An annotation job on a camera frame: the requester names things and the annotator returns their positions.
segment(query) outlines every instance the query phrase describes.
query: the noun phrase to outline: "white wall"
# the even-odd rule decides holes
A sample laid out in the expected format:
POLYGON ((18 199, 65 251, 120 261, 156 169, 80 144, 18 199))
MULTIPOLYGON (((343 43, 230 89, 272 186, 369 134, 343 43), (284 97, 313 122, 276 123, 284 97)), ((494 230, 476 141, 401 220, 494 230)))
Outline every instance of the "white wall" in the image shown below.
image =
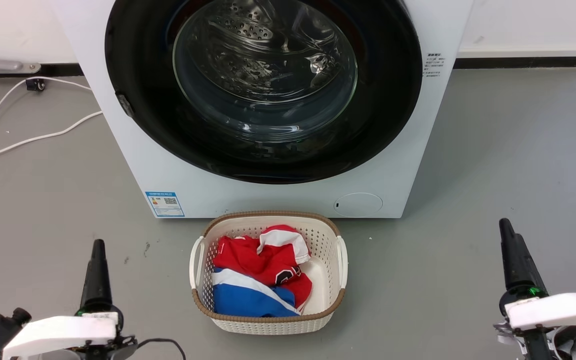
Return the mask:
MULTIPOLYGON (((534 56, 576 56, 576 0, 475 0, 459 57, 534 56)), ((46 0, 0 0, 0 59, 77 62, 46 0)))

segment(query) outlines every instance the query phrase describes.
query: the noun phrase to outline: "blue and white sticker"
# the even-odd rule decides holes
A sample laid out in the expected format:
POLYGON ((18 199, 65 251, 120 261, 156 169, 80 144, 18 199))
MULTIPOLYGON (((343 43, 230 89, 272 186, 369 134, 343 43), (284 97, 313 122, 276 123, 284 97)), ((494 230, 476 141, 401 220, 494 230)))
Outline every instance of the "blue and white sticker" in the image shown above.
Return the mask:
POLYGON ((146 191, 146 198, 158 218, 183 218, 184 211, 181 209, 176 193, 164 193, 146 191))

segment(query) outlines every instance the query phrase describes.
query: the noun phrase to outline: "basket handle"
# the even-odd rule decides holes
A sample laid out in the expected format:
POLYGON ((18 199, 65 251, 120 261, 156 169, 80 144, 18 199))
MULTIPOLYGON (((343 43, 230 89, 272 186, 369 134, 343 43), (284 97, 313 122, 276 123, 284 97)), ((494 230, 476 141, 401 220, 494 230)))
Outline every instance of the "basket handle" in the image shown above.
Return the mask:
POLYGON ((346 242, 340 235, 336 237, 336 254, 337 259, 339 259, 339 283, 341 289, 345 289, 348 280, 348 251, 346 250, 346 242))
POLYGON ((188 275, 190 276, 190 288, 195 290, 197 289, 197 279, 201 276, 201 267, 198 264, 201 263, 201 260, 197 260, 197 255, 201 255, 200 257, 203 258, 204 254, 204 237, 199 236, 199 239, 194 242, 192 246, 192 250, 190 251, 190 267, 188 268, 188 275))

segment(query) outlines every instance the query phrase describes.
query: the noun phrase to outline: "clothes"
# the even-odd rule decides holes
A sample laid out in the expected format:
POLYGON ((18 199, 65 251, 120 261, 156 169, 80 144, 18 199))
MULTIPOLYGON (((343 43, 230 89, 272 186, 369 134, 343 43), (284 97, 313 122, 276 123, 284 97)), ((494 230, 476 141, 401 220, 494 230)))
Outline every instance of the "clothes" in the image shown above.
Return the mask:
POLYGON ((287 290, 294 297, 290 304, 301 311, 313 282, 299 265, 310 259, 311 252, 302 235, 290 226, 276 225, 266 228, 259 239, 247 235, 221 237, 212 262, 217 268, 250 276, 266 287, 287 290))
POLYGON ((212 299, 217 314, 240 317, 296 317, 295 296, 281 287, 268 287, 231 269, 212 273, 212 299))

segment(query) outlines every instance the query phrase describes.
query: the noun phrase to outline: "black baseboard strip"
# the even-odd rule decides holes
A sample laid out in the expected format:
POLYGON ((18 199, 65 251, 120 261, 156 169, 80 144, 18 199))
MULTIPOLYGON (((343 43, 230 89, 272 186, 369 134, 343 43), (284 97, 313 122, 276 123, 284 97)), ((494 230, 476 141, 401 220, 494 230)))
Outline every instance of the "black baseboard strip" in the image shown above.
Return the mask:
MULTIPOLYGON (((453 69, 576 68, 576 56, 569 57, 472 57, 456 59, 453 69)), ((0 78, 31 76, 84 76, 78 63, 42 64, 37 73, 0 73, 0 78)))
POLYGON ((569 57, 472 57, 456 59, 453 69, 576 68, 576 56, 569 57))

